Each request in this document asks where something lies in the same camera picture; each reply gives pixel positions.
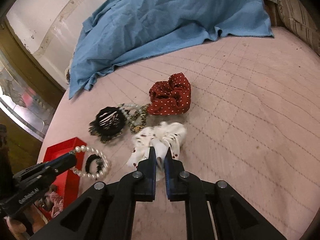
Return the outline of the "person's left hand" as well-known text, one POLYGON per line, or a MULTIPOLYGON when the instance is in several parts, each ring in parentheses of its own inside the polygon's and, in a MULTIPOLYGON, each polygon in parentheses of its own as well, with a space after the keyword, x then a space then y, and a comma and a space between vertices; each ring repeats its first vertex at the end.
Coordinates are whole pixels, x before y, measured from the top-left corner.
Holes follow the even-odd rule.
MULTIPOLYGON (((38 232, 45 226, 46 223, 42 219, 39 210, 34 204, 25 209, 24 214, 26 215, 27 221, 31 223, 31 229, 33 233, 38 232)), ((31 237, 31 234, 27 233, 27 227, 25 224, 8 216, 4 219, 10 232, 16 239, 25 240, 31 237)))

